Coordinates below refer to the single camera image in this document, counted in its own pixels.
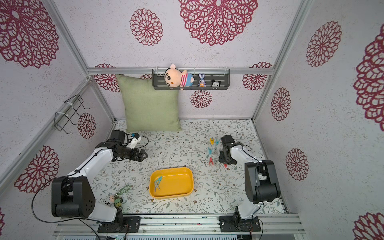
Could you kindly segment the black white mouse figure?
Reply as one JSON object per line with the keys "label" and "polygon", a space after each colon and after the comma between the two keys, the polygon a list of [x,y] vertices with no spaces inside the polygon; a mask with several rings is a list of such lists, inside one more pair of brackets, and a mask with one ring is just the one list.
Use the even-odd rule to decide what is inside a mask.
{"label": "black white mouse figure", "polygon": [[213,88],[218,88],[221,86],[221,81],[211,80],[211,83]]}

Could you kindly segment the small blue rabbit figure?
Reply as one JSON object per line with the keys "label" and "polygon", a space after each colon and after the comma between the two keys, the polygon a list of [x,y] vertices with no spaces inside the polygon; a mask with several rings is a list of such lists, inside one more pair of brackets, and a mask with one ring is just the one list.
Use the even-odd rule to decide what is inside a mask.
{"label": "small blue rabbit figure", "polygon": [[206,87],[205,74],[199,74],[199,87]]}

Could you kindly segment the green cushion pillow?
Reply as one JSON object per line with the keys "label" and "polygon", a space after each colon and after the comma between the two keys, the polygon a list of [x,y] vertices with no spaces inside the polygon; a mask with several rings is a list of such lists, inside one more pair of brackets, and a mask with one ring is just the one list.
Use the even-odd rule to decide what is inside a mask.
{"label": "green cushion pillow", "polygon": [[151,80],[116,75],[128,132],[181,131],[179,92],[155,90]]}

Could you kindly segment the dark wall shelf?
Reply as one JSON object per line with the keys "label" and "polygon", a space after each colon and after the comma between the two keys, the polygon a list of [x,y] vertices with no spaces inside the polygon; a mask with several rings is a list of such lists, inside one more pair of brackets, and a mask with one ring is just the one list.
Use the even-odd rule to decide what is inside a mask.
{"label": "dark wall shelf", "polygon": [[152,70],[155,90],[227,90],[230,86],[230,70],[218,71],[182,70],[177,68]]}

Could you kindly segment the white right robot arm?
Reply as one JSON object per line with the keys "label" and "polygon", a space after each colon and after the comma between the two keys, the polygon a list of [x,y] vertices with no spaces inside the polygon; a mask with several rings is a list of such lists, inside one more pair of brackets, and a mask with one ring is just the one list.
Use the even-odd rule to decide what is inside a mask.
{"label": "white right robot arm", "polygon": [[281,196],[275,164],[251,155],[251,148],[241,143],[224,143],[219,162],[244,166],[245,192],[247,200],[236,210],[239,220],[251,220],[264,202],[272,202]]}

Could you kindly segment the yellow plastic storage box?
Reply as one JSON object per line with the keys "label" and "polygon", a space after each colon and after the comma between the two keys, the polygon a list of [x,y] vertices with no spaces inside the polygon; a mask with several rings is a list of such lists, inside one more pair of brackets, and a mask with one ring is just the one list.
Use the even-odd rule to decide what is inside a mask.
{"label": "yellow plastic storage box", "polygon": [[[155,180],[160,176],[163,177],[160,190],[155,192]],[[157,170],[150,177],[149,187],[150,195],[154,199],[185,197],[194,190],[194,176],[187,167]]]}

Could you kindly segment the grey clothespin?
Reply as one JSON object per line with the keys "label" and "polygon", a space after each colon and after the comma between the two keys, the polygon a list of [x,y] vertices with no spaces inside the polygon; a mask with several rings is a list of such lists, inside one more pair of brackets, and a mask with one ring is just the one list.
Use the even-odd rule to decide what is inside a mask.
{"label": "grey clothespin", "polygon": [[155,181],[155,192],[157,190],[160,190],[160,186],[159,186],[159,182],[158,181]]}

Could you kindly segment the cartoon boy plush doll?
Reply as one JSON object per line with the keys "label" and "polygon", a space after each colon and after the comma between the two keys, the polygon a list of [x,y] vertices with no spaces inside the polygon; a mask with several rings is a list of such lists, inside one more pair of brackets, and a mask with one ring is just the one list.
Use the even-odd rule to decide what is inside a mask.
{"label": "cartoon boy plush doll", "polygon": [[194,77],[188,73],[187,70],[179,71],[174,64],[166,70],[164,80],[170,88],[180,88],[183,90],[185,87],[191,87],[194,84]]}

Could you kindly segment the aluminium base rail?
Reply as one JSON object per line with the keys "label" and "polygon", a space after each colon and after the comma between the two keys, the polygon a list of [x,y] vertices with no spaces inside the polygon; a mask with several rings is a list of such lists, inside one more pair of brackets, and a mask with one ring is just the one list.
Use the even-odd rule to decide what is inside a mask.
{"label": "aluminium base rail", "polygon": [[297,214],[261,214],[261,232],[221,232],[219,216],[229,214],[195,215],[126,215],[141,217],[138,233],[133,235],[303,235],[305,229]]}

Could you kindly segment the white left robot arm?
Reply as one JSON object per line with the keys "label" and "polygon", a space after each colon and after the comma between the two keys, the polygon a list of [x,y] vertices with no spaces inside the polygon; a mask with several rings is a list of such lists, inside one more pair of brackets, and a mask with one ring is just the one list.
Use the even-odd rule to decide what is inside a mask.
{"label": "white left robot arm", "polygon": [[110,162],[125,159],[142,162],[148,158],[143,149],[122,146],[118,141],[97,145],[94,152],[67,176],[53,179],[52,215],[59,218],[82,218],[102,223],[116,220],[118,210],[96,201],[91,182]]}

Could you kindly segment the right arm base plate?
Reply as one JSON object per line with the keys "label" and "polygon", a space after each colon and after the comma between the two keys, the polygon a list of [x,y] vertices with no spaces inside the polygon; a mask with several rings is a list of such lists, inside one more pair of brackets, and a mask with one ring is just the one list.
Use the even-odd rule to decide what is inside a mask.
{"label": "right arm base plate", "polygon": [[219,216],[221,232],[261,232],[262,227],[258,217],[249,220],[242,219],[238,214]]}

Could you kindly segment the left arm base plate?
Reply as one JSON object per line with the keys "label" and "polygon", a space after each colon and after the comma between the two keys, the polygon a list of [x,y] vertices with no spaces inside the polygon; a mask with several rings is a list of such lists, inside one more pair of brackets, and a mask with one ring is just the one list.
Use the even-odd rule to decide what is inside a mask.
{"label": "left arm base plate", "polygon": [[141,217],[118,217],[109,223],[100,223],[97,232],[101,234],[109,233],[138,233]]}

